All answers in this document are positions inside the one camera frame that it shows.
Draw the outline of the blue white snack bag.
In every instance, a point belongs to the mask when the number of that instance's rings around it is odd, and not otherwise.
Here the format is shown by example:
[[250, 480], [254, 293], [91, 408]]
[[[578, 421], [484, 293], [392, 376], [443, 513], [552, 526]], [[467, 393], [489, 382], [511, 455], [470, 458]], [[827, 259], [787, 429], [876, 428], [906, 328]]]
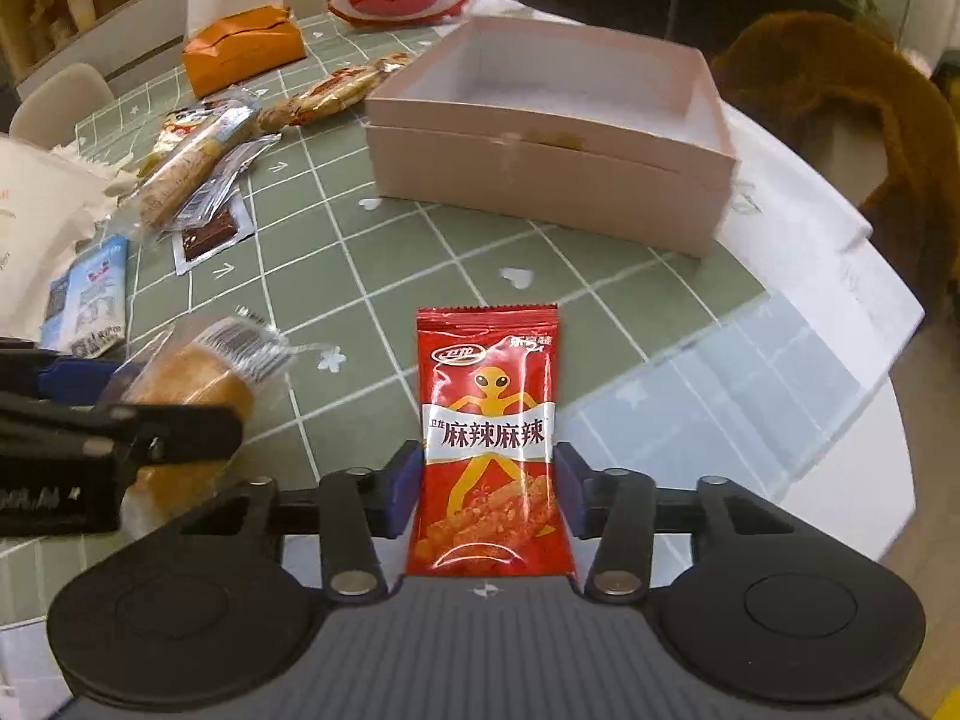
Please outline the blue white snack bag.
[[50, 283], [41, 348], [91, 359], [125, 340], [127, 250], [126, 238], [110, 236]]

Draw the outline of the red spicy snack packet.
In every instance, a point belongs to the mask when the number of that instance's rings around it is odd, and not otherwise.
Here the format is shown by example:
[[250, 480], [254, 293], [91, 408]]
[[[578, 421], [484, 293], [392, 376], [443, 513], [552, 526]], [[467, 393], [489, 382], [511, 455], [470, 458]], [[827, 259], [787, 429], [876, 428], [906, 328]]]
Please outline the red spicy snack packet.
[[407, 572], [569, 575], [556, 502], [555, 304], [416, 312], [425, 466]]

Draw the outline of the round bread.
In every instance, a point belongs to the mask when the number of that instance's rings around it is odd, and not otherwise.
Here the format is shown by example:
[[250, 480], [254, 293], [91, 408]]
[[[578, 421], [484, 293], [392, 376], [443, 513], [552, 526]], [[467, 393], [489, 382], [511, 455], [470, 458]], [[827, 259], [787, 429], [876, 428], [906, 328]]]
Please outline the round bread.
[[[125, 361], [101, 400], [109, 405], [218, 406], [245, 424], [257, 401], [280, 388], [295, 358], [295, 347], [252, 314], [206, 325], [189, 320], [164, 330]], [[229, 450], [218, 450], [185, 465], [139, 470], [122, 502], [125, 529], [142, 538], [213, 497], [231, 458]]]

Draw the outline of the long cheese bread packet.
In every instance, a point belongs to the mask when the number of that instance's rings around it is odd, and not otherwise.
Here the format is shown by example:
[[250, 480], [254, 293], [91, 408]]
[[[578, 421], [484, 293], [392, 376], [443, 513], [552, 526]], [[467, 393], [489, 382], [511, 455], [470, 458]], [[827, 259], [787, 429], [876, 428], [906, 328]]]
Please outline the long cheese bread packet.
[[119, 205], [127, 221], [158, 232], [192, 197], [224, 155], [251, 137], [257, 108], [242, 99], [223, 99], [164, 156], [153, 172]]

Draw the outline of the brown jelly bar packet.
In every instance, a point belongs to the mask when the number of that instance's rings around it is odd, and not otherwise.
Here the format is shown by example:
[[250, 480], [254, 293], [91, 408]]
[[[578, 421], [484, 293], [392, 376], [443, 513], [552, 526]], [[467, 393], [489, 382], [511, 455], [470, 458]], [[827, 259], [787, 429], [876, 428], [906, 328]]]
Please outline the brown jelly bar packet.
[[210, 223], [172, 234], [171, 249], [176, 275], [182, 277], [187, 271], [208, 262], [229, 247], [252, 238], [254, 232], [256, 225], [247, 211], [242, 193], [235, 190]]

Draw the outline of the small clear snack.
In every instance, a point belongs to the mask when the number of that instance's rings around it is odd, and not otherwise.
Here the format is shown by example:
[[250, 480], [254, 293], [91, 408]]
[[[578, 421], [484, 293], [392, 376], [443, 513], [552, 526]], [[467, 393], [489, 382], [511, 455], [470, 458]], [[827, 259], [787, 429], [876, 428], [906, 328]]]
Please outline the small clear snack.
[[166, 225], [166, 231], [182, 232], [210, 223], [220, 208], [228, 202], [239, 176], [280, 140], [279, 133], [265, 133], [228, 151], [213, 167], [212, 174], [192, 192], [181, 210], [172, 216], [172, 220]]

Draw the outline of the yellow panda snack bag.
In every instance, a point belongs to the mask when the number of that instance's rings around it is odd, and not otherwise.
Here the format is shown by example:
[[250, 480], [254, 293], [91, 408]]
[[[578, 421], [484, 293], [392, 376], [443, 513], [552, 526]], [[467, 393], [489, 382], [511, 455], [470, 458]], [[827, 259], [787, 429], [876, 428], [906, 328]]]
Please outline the yellow panda snack bag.
[[178, 148], [190, 133], [197, 130], [213, 114], [213, 109], [215, 106], [212, 103], [195, 103], [192, 106], [171, 110], [163, 119], [155, 144], [140, 164], [137, 177], [144, 179], [155, 171], [156, 167], [166, 160], [167, 156]]

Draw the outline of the red rice cracker packet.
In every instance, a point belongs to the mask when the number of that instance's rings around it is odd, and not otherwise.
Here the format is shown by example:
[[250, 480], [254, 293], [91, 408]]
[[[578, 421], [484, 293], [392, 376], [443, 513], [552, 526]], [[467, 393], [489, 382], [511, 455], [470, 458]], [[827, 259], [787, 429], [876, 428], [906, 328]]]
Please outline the red rice cracker packet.
[[397, 52], [336, 70], [293, 98], [262, 109], [257, 114], [256, 127], [260, 133], [277, 133], [286, 127], [302, 127], [334, 117], [364, 101], [411, 61], [410, 54]]

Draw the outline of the green checked tablecloth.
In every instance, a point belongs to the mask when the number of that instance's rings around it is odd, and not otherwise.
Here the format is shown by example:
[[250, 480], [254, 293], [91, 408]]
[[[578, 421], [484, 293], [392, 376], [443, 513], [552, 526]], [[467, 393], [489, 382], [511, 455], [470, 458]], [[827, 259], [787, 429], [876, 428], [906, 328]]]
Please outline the green checked tablecloth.
[[283, 137], [239, 192], [254, 236], [187, 273], [167, 245], [130, 249], [127, 339], [142, 348], [245, 309], [302, 344], [236, 461], [286, 488], [379, 463], [415, 434], [427, 305], [558, 305], [558, 434], [665, 486], [718, 473], [781, 496], [864, 400], [799, 310], [726, 247], [697, 260], [389, 199], [358, 112]]

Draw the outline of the white chair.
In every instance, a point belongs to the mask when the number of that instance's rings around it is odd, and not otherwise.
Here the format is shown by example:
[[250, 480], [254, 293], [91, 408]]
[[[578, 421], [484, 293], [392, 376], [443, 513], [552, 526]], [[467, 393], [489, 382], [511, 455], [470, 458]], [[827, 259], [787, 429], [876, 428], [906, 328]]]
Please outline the white chair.
[[38, 86], [16, 109], [8, 133], [52, 149], [75, 138], [75, 125], [116, 99], [104, 76], [89, 64], [71, 64]]

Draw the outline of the white paper sheets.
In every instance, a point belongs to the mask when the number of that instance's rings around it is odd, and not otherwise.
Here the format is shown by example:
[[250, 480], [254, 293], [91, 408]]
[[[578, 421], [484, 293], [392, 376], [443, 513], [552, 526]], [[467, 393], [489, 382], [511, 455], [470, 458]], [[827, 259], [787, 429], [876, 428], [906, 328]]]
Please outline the white paper sheets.
[[862, 388], [880, 387], [923, 307], [832, 184], [748, 115], [721, 110], [739, 167], [719, 242], [793, 303]]

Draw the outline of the pink cardboard box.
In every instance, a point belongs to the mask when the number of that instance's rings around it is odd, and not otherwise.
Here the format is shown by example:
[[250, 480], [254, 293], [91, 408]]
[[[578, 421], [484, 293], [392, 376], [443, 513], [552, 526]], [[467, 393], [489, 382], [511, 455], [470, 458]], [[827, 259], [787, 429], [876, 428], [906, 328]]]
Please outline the pink cardboard box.
[[562, 21], [474, 16], [366, 99], [387, 197], [704, 257], [737, 153], [703, 54]]

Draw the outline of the orange tissue box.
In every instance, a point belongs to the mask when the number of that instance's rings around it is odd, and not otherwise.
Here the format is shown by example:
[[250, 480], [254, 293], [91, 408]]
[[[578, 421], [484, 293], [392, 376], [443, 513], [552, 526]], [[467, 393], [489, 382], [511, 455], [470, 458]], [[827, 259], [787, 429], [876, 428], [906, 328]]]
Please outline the orange tissue box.
[[304, 57], [286, 0], [187, 0], [182, 66], [195, 98]]

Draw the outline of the brown fuzzy coat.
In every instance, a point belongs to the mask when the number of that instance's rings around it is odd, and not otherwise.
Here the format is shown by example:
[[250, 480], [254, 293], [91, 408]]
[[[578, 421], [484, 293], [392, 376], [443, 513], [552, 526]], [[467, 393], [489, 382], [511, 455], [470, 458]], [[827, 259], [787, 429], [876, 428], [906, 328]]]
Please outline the brown fuzzy coat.
[[942, 317], [958, 260], [958, 135], [939, 89], [892, 44], [823, 11], [762, 16], [711, 71], [724, 101], [789, 146], [825, 115], [878, 126], [887, 172], [861, 213], [875, 249]]

